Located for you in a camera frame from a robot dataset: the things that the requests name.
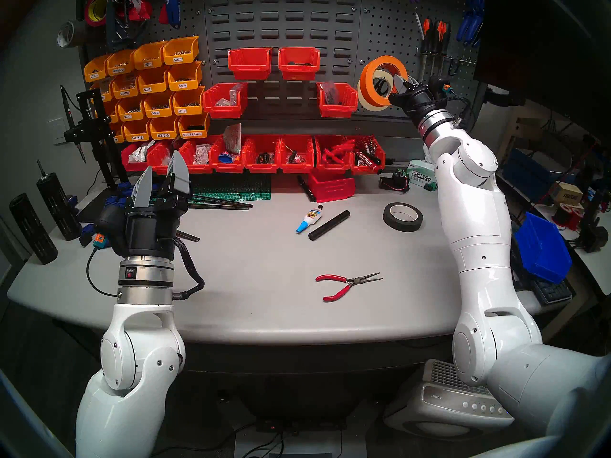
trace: red tool handle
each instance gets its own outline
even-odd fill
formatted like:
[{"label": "red tool handle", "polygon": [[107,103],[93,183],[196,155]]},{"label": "red tool handle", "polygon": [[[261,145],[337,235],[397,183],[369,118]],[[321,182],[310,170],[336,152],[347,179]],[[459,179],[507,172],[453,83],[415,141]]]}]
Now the red tool handle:
[{"label": "red tool handle", "polygon": [[337,299],[341,299],[346,292],[350,290],[350,284],[345,286],[342,290],[340,290],[337,294],[331,297],[323,297],[323,302],[335,302]]},{"label": "red tool handle", "polygon": [[316,282],[320,282],[322,280],[338,280],[339,282],[346,282],[345,277],[336,276],[335,274],[323,274],[316,278]]}]

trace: black tape roll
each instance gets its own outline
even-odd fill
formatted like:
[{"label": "black tape roll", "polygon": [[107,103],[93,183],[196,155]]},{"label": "black tape roll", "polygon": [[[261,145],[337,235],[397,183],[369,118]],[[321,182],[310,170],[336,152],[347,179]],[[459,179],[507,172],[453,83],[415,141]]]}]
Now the black tape roll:
[{"label": "black tape roll", "polygon": [[398,231],[416,231],[422,225],[424,217],[420,210],[407,203],[389,203],[382,215],[385,223]]}]

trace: workbench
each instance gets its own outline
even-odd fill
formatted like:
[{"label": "workbench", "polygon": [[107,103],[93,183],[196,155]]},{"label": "workbench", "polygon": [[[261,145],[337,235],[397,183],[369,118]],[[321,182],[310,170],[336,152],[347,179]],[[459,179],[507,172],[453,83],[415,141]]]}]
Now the workbench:
[{"label": "workbench", "polygon": [[[356,178],[356,194],[324,203],[318,225],[295,229],[310,203],[295,177],[273,176],[271,200],[248,211],[190,209],[180,230],[205,288],[175,302],[177,327],[186,341],[218,344],[305,345],[381,342],[448,335],[461,308],[458,270],[441,227],[437,193],[412,186],[407,194],[383,191],[378,177]],[[96,192],[83,200],[94,198]],[[405,202],[424,216],[420,230],[396,231],[382,220],[386,204]],[[350,218],[316,241],[309,231],[342,212]],[[63,321],[106,329],[115,299],[95,292],[85,277],[92,246],[51,238],[58,257],[43,266],[35,256],[23,267],[9,298]],[[194,285],[175,254],[174,290]],[[115,292],[119,256],[98,251],[91,264],[95,285]],[[355,286],[324,303],[343,284],[315,282],[321,274],[356,277],[380,271],[381,281]],[[537,301],[520,292],[532,313]],[[138,325],[156,325],[142,316]]]}]

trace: wall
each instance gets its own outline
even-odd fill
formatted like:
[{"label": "wall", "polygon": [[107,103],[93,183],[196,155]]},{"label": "wall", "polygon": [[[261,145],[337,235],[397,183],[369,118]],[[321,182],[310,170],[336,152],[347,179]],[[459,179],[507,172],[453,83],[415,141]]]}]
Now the wall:
[{"label": "wall", "polygon": [[75,93],[85,89],[78,51],[60,49],[56,42],[59,26],[73,17],[74,0],[38,0],[0,51],[3,164],[0,214],[20,237],[9,201],[22,192],[27,193],[45,228],[50,231],[55,227],[36,188],[40,177],[36,159],[41,160],[47,172],[58,174],[67,194],[79,199],[99,169],[90,145],[83,145],[87,159],[84,164],[73,144],[53,144],[47,125],[47,121],[63,117],[60,84],[73,100]]}]

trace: metal stand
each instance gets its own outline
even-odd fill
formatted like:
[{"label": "metal stand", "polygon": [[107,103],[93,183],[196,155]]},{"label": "metal stand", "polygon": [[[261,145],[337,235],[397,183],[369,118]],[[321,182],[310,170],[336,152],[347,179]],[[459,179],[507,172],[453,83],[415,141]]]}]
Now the metal stand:
[{"label": "metal stand", "polygon": [[[283,457],[287,458],[337,458],[342,457],[367,458],[365,434],[374,420],[382,411],[382,406],[363,400],[346,418],[345,427],[337,426],[337,430],[328,431],[285,431]],[[225,416],[234,430],[256,420],[241,400],[237,398],[223,399],[219,404],[220,412]],[[248,450],[269,442],[276,432],[257,432],[255,427],[249,427],[235,437],[233,458],[242,458]],[[280,437],[272,444],[263,447],[254,456],[262,456],[269,451],[270,458],[280,454]]]}]

